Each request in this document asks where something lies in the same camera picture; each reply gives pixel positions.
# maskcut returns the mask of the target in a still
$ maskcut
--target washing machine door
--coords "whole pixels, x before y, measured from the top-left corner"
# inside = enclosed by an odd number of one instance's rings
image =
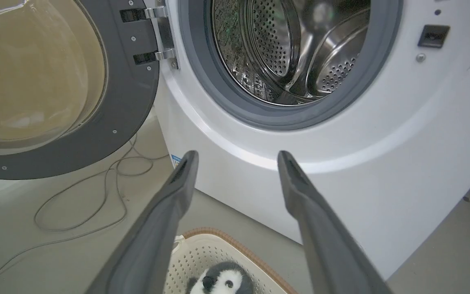
[[[142,125],[159,79],[140,0],[0,1],[0,179],[68,173]]]

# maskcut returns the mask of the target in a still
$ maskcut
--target washing machine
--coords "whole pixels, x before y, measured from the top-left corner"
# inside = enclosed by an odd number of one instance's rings
[[[300,242],[289,151],[387,278],[470,188],[470,2],[0,1],[0,179],[97,162],[153,105],[197,189]]]

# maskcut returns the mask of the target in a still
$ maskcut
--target screw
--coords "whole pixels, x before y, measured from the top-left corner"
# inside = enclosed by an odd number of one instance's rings
[[[416,56],[416,61],[418,62],[423,62],[426,59],[426,55],[423,53],[420,53]]]

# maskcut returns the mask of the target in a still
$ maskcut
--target panda plush toy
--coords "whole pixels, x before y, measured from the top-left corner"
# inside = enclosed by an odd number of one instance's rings
[[[253,294],[253,282],[234,262],[221,262],[188,280],[186,294]]]

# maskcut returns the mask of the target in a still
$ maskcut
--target gray cable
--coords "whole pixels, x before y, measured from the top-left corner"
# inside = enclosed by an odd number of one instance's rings
[[[103,229],[106,229],[107,227],[111,227],[112,225],[115,225],[116,223],[119,223],[120,221],[122,221],[128,214],[128,209],[126,208],[126,205],[124,203],[124,200],[123,200],[123,197],[121,196],[121,192],[119,192],[119,176],[125,176],[125,177],[134,177],[134,176],[140,176],[140,175],[144,175],[146,173],[148,173],[151,168],[153,167],[153,161],[154,160],[159,160],[161,158],[165,158],[168,156],[165,155],[165,156],[161,156],[161,157],[158,157],[158,158],[149,158],[147,156],[144,156],[142,155],[136,148],[135,148],[135,144],[137,142],[137,134],[135,134],[134,136],[134,141],[132,142],[131,140],[129,141],[131,147],[130,149],[121,157],[119,158],[118,160],[114,161],[110,167],[108,167],[108,169],[106,169],[105,171],[102,171],[102,172],[99,172],[99,173],[96,173],[94,175],[91,175],[91,176],[88,176],[84,179],[81,179],[73,184],[71,184],[70,186],[68,186],[67,188],[65,188],[64,190],[61,190],[60,192],[54,194],[52,197],[50,197],[49,199],[47,199],[35,212],[34,214],[34,224],[41,230],[43,231],[50,231],[50,232],[63,232],[63,231],[69,231],[71,229],[75,229],[77,227],[80,227],[82,225],[84,225],[85,223],[87,223],[91,218],[93,218],[101,209],[102,207],[105,205],[106,203],[106,200],[108,199],[108,190],[106,189],[106,181],[107,181],[107,178],[108,178],[108,173],[110,171],[115,171],[115,188],[116,188],[116,191],[117,191],[117,196],[119,197],[119,200],[121,201],[121,206],[123,208],[123,215],[109,223],[108,225],[105,225],[103,227],[99,227],[97,229],[92,229],[91,231],[88,231],[86,233],[82,233],[80,235],[77,235],[77,236],[72,236],[72,237],[69,237],[69,238],[64,238],[64,239],[60,239],[60,240],[57,240],[57,241],[51,241],[51,242],[46,242],[46,243],[41,243],[41,244],[38,244],[38,245],[35,245],[35,246],[32,246],[28,249],[25,249],[15,255],[12,256],[12,258],[8,259],[8,261],[0,267],[0,274],[2,272],[2,270],[10,263],[12,262],[16,257],[20,256],[21,254],[23,253],[26,253],[28,251],[31,251],[33,249],[36,249],[36,248],[39,248],[39,247],[43,247],[43,246],[47,246],[47,245],[52,245],[52,244],[58,244],[58,243],[62,243],[62,242],[67,242],[67,241],[71,241],[71,240],[74,240],[74,239],[77,239],[77,238],[81,238],[81,237],[84,237],[84,236],[88,236],[90,234],[93,234],[93,233],[96,233],[96,232],[99,232],[99,231],[102,231]],[[128,154],[132,151],[135,151],[137,153],[137,156],[130,156],[130,157],[127,157]],[[147,162],[150,163],[150,166],[144,170],[144,171],[140,171],[139,173],[133,173],[133,174],[129,174],[129,173],[125,173],[125,172],[122,172],[120,170],[120,165],[121,163],[124,161],[124,160],[128,160],[128,159],[132,159],[132,158],[140,158],[140,159],[143,159],[143,160],[146,160]],[[76,225],[71,225],[70,227],[55,227],[55,228],[51,228],[51,227],[45,227],[44,225],[41,225],[41,223],[37,220],[37,216],[38,214],[41,212],[41,210],[43,209],[43,207],[49,203],[51,200],[53,200],[54,198],[56,198],[57,196],[61,195],[63,192],[69,190],[70,188],[72,188],[73,186],[76,186],[77,184],[81,183],[81,182],[84,182],[86,181],[87,179],[90,179],[90,178],[93,178],[95,176],[98,176],[100,174],[104,173],[104,194],[103,194],[103,200],[101,201],[101,204],[99,205],[99,207],[97,207],[97,209],[92,213],[90,214],[90,216],[86,217],[86,219],[84,219],[82,222],[80,223],[77,223]]]

